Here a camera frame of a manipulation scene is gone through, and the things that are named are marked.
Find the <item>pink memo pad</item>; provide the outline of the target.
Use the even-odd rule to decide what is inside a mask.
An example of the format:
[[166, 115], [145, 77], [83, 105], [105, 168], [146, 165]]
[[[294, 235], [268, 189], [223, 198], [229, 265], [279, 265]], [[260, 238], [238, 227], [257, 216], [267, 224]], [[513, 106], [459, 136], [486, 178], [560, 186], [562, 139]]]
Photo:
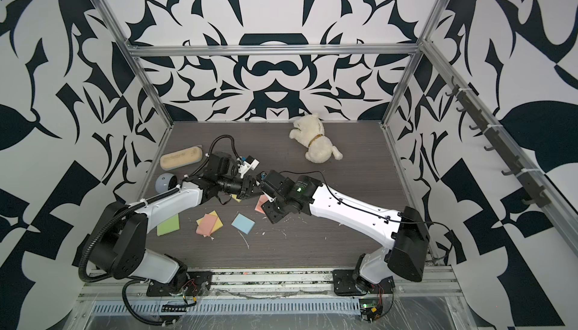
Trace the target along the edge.
[[265, 214], [263, 210], [263, 206], [269, 201], [269, 198], [266, 195], [261, 195], [257, 201], [255, 206], [255, 210], [261, 214]]

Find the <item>blue memo pad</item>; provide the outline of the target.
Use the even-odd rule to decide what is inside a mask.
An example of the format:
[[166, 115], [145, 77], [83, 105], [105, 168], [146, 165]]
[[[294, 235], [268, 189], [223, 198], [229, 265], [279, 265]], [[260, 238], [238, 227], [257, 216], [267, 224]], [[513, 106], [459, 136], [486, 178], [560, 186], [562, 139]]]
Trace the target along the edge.
[[254, 221], [242, 214], [237, 214], [232, 222], [232, 226], [243, 234], [248, 235], [254, 227]]

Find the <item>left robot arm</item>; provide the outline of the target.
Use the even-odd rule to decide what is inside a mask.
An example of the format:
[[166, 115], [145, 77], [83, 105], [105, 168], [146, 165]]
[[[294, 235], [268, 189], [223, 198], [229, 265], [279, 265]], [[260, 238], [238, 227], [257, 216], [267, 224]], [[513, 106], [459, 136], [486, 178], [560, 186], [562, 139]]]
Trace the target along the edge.
[[165, 193], [128, 205], [111, 203], [85, 241], [78, 262], [78, 277], [84, 283], [113, 277], [116, 280], [152, 280], [172, 286], [184, 284], [183, 263], [148, 250], [148, 233], [219, 193], [237, 199], [257, 196], [257, 182], [250, 171], [258, 165], [259, 161], [251, 156], [232, 159], [226, 153], [213, 153], [200, 172], [187, 176]]

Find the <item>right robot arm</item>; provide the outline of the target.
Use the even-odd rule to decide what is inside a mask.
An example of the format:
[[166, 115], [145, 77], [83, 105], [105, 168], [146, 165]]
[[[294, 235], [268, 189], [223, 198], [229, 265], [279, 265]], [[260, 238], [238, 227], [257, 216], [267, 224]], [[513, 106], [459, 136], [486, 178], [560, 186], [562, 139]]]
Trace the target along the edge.
[[292, 180], [270, 171], [260, 174], [257, 184], [268, 197], [263, 211], [271, 223], [288, 214], [308, 214], [354, 229], [380, 244], [378, 250], [358, 259], [352, 275], [355, 282], [376, 285], [394, 275], [422, 281], [430, 235], [416, 209], [380, 208], [339, 193], [324, 180], [306, 174]]

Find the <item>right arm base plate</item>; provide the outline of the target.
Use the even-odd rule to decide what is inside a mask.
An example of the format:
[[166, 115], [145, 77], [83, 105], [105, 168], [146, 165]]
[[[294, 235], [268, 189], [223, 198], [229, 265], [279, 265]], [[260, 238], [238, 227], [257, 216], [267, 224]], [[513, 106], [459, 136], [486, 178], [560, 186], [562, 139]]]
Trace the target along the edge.
[[372, 284], [352, 269], [333, 270], [331, 274], [334, 293], [338, 296], [392, 294], [395, 287], [393, 277], [387, 277], [379, 284]]

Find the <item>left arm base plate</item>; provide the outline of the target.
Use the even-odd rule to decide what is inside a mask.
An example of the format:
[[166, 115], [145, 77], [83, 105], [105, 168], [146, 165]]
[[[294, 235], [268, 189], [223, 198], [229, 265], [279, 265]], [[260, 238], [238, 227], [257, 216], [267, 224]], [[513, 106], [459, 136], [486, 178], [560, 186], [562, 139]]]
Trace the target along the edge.
[[186, 297], [202, 295], [208, 292], [212, 286], [212, 271], [183, 271], [176, 274], [176, 278], [169, 283], [151, 281], [146, 295], [147, 297], [177, 296], [184, 293]]

